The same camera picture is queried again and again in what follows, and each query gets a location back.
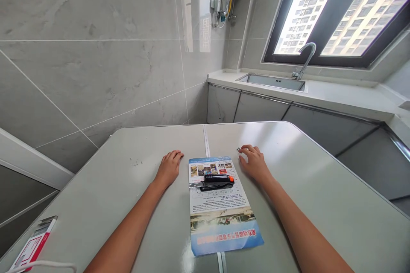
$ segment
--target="table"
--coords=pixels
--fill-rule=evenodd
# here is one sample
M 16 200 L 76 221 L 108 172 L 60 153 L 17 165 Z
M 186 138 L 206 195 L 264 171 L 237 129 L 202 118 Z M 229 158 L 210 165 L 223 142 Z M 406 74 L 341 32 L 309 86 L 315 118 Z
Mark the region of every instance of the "table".
M 298 272 L 274 208 L 240 169 L 236 148 L 243 144 L 259 146 L 275 178 L 354 271 L 410 270 L 408 217 L 287 122 L 118 130 L 41 214 L 59 217 L 39 259 L 74 262 L 82 272 L 153 180 L 162 156 L 180 149 L 180 174 L 152 216 L 132 271 Z M 226 252 L 221 268 L 216 254 L 194 257 L 190 249 L 188 160 L 207 155 L 232 157 L 265 240 Z M 0 262 L 0 272 L 28 234 Z

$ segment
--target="hand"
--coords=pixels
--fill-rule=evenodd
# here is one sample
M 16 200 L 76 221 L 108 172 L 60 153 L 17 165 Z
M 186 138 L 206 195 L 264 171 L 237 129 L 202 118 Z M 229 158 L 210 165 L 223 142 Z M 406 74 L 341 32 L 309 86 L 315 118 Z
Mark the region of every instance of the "hand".
M 154 182 L 163 189 L 172 184 L 179 174 L 179 162 L 183 156 L 180 150 L 174 150 L 163 156 Z
M 239 161 L 243 168 L 259 184 L 273 178 L 265 163 L 264 154 L 261 153 L 257 146 L 253 147 L 252 145 L 244 145 L 239 152 L 244 153 L 248 157 L 248 163 L 246 163 L 244 157 L 239 156 Z

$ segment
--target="right hand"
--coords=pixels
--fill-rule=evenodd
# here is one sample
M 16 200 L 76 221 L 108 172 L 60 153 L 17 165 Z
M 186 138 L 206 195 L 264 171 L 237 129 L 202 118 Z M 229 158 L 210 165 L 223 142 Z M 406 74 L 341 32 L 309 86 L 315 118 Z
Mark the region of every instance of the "right hand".
M 241 147 L 239 152 L 248 157 L 248 163 L 246 163 L 244 157 L 239 156 L 239 161 L 243 168 L 259 184 L 273 178 L 265 163 L 264 154 L 261 153 L 257 146 L 253 147 L 252 145 L 244 145 Z

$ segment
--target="red and white box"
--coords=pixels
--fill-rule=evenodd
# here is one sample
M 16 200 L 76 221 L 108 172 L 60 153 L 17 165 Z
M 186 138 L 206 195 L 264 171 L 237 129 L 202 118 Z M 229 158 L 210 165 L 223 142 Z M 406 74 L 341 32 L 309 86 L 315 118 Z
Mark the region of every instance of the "red and white box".
M 51 229 L 57 221 L 57 215 L 41 220 L 35 228 L 32 236 L 27 240 L 17 259 L 13 262 L 10 269 L 15 269 L 22 265 L 34 262 L 46 243 Z M 28 272 L 31 268 L 21 270 L 20 272 Z

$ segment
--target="left hand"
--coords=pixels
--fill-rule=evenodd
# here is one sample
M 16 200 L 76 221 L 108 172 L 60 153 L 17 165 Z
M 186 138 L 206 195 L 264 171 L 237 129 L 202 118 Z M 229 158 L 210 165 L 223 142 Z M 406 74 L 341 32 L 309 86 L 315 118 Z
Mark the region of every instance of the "left hand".
M 166 189 L 171 185 L 179 174 L 179 162 L 184 156 L 180 150 L 174 150 L 162 157 L 154 182 Z

